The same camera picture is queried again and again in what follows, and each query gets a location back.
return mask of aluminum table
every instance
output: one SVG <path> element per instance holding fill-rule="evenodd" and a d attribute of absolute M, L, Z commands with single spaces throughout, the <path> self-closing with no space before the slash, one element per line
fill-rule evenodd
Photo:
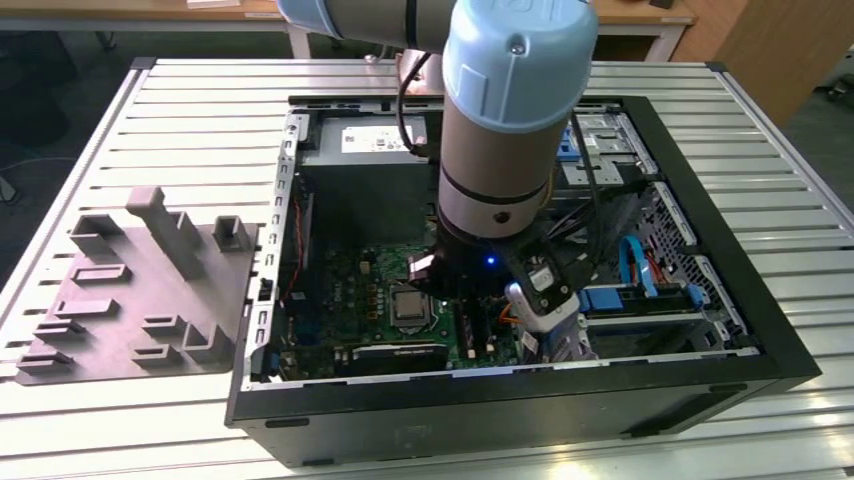
<path fill-rule="evenodd" d="M 685 433 L 319 470 L 223 426 L 229 374 L 23 387 L 15 360 L 76 247 L 135 185 L 195 223 L 264 222 L 291 95 L 394 94 L 391 63 L 157 60 L 133 69 L 0 294 L 0 478 L 845 478 L 854 466 L 853 216 L 729 74 L 599 63 L 588 94 L 646 95 L 825 374 Z"/>

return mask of open computer tower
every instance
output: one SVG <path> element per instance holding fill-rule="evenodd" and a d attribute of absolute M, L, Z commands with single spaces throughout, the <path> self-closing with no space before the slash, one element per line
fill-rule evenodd
<path fill-rule="evenodd" d="M 406 105 L 428 144 L 442 104 Z M 646 98 L 583 98 L 555 153 L 543 221 L 587 208 L 582 155 L 608 195 L 604 258 L 558 344 L 504 298 L 407 284 L 439 164 L 400 148 L 394 113 L 391 97 L 291 99 L 225 419 L 286 465 L 670 434 L 821 373 Z"/>

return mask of wooden desk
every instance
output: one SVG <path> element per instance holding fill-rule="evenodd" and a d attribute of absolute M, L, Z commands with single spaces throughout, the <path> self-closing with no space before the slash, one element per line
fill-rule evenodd
<path fill-rule="evenodd" d="M 600 35 L 654 37 L 647 61 L 663 62 L 695 15 L 678 0 L 672 9 L 647 0 L 595 0 Z M 184 0 L 0 0 L 0 30 L 288 31 L 296 58 L 308 58 L 308 39 L 287 27 L 274 0 L 240 7 L 191 10 Z"/>

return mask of motherboard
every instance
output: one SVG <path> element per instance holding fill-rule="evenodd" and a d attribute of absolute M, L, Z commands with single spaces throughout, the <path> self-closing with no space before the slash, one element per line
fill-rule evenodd
<path fill-rule="evenodd" d="M 498 322 L 503 298 L 431 298 L 406 284 L 410 255 L 426 246 L 328 249 L 319 308 L 287 318 L 280 374 L 287 379 L 516 365 L 515 325 Z M 487 321 L 470 316 L 483 315 Z M 478 331 L 486 325 L 488 331 Z"/>

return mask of red cable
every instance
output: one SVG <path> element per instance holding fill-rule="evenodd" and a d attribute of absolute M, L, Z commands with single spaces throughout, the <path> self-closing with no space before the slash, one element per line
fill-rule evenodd
<path fill-rule="evenodd" d="M 296 284 L 296 278 L 299 277 L 299 271 L 303 269 L 303 210 L 299 208 L 299 202 L 294 200 L 294 210 L 296 211 L 296 253 L 299 255 L 296 259 L 296 270 L 294 270 L 294 276 L 291 277 L 291 283 L 288 283 L 288 288 L 284 291 L 284 295 L 282 295 L 282 302 L 284 302 L 291 295 L 291 290 L 294 290 L 294 285 Z"/>
<path fill-rule="evenodd" d="M 650 266 L 652 268 L 652 275 L 655 276 L 655 280 L 659 282 L 664 281 L 664 272 L 662 271 L 662 267 L 658 264 L 658 262 L 655 261 L 655 258 L 652 257 L 652 254 L 647 252 L 646 254 L 646 259 L 650 262 Z"/>

